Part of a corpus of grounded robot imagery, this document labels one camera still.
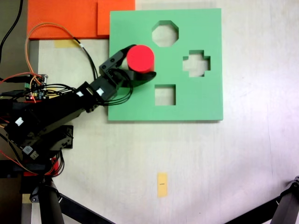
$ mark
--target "orange wire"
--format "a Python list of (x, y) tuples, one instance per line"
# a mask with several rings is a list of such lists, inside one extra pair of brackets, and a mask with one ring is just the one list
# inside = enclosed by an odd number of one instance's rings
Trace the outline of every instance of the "orange wire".
[[(35, 77), (33, 77), (33, 78), (31, 79), (31, 81), (30, 81), (30, 84), (29, 84), (30, 89), (31, 89), (31, 84), (32, 84), (33, 79), (35, 79)], [(33, 98), (33, 101), (36, 103), (36, 99), (34, 98), (32, 92), (30, 92), (30, 94), (31, 94), (31, 96), (32, 96), (32, 98)]]
[(58, 27), (58, 28), (62, 28), (62, 29), (64, 29), (64, 30), (65, 30), (71, 37), (74, 38), (74, 35), (71, 34), (71, 32), (70, 32), (67, 28), (65, 28), (64, 26), (59, 25), (59, 24), (57, 24), (57, 23), (53, 23), (53, 22), (43, 22), (43, 23), (40, 23), (40, 24), (36, 25), (35, 27), (33, 27), (33, 28), (29, 31), (29, 33), (28, 33), (28, 35), (27, 35), (27, 38), (26, 38), (26, 41), (25, 41), (25, 58), (26, 58), (27, 66), (28, 66), (28, 68), (29, 68), (29, 70), (30, 70), (31, 72), (33, 72), (33, 68), (32, 68), (32, 66), (31, 66), (31, 64), (30, 64), (29, 56), (28, 56), (28, 42), (29, 42), (29, 38), (30, 38), (31, 34), (33, 33), (33, 31), (34, 31), (36, 28), (38, 28), (38, 27), (40, 27), (40, 26), (44, 26), (44, 25), (54, 26), (54, 27)]
[(18, 162), (14, 161), (12, 158), (8, 157), (8, 156), (7, 156), (4, 152), (2, 152), (1, 150), (0, 150), (0, 153), (2, 153), (6, 158), (10, 159), (12, 162), (14, 162), (14, 163), (18, 164), (20, 167), (22, 167), (21, 164), (19, 164)]

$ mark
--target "black cable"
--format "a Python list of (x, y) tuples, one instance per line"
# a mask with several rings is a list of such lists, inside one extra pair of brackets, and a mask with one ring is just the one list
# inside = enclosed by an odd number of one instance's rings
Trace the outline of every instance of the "black cable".
[(6, 137), (4, 137), (1, 133), (0, 133), (0, 137), (4, 139), (4, 141), (8, 142), (9, 146), (11, 147), (11, 149), (13, 150), (15, 156), (17, 157), (18, 161), (21, 162), (21, 158), (19, 157), (19, 154), (17, 153), (16, 149), (14, 148), (13, 144), (11, 144), (10, 141), (7, 140)]
[(58, 170), (57, 170), (57, 174), (54, 175), (54, 177), (56, 176), (59, 176), (62, 174), (63, 170), (64, 170), (64, 157), (63, 157), (63, 154), (62, 154), (62, 151), (60, 150), (60, 164), (59, 164), (59, 167), (58, 167)]
[(22, 8), (23, 8), (23, 0), (20, 0), (20, 8), (19, 8), (19, 13), (17, 15), (17, 18), (15, 19), (13, 25), (11, 26), (11, 28), (9, 29), (9, 31), (6, 33), (6, 35), (4, 36), (3, 40), (1, 41), (0, 44), (0, 63), (1, 63), (1, 55), (2, 55), (2, 48), (4, 45), (5, 40), (8, 38), (8, 36), (10, 35), (10, 33), (13, 31), (14, 27), (17, 25), (19, 18), (21, 16), (22, 13)]
[[(80, 46), (82, 45), (81, 42), (80, 42), (76, 37), (74, 37), (74, 40), (75, 40)], [(99, 77), (97, 68), (95, 67), (95, 65), (94, 65), (94, 63), (93, 63), (93, 60), (92, 60), (92, 58), (90, 57), (90, 55), (89, 55), (89, 53), (87, 52), (87, 50), (86, 50), (83, 46), (81, 46), (81, 47), (82, 47), (83, 51), (86, 53), (86, 55), (87, 55), (87, 57), (88, 57), (88, 60), (89, 60), (89, 63), (90, 63), (90, 65), (91, 65), (91, 67), (92, 67), (92, 70), (93, 70), (93, 79), (96, 80), (96, 78)]]

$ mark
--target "cross-shaped hole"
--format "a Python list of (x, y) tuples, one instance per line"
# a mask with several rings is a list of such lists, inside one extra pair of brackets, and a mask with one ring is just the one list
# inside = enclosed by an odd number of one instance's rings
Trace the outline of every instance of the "cross-shaped hole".
[(183, 57), (183, 71), (189, 71), (189, 77), (204, 77), (210, 70), (210, 56), (205, 56), (203, 50), (190, 50), (189, 56)]

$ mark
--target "tripod leg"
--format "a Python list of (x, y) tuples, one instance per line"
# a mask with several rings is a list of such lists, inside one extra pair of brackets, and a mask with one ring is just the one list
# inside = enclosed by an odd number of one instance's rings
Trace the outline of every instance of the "tripod leg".
[(54, 188), (42, 186), (38, 193), (42, 224), (64, 224), (57, 192)]
[(276, 197), (271, 201), (260, 205), (259, 207), (225, 223), (225, 224), (263, 224), (272, 219), (278, 206), (280, 197)]
[(295, 224), (298, 212), (299, 199), (291, 191), (281, 198), (271, 224)]

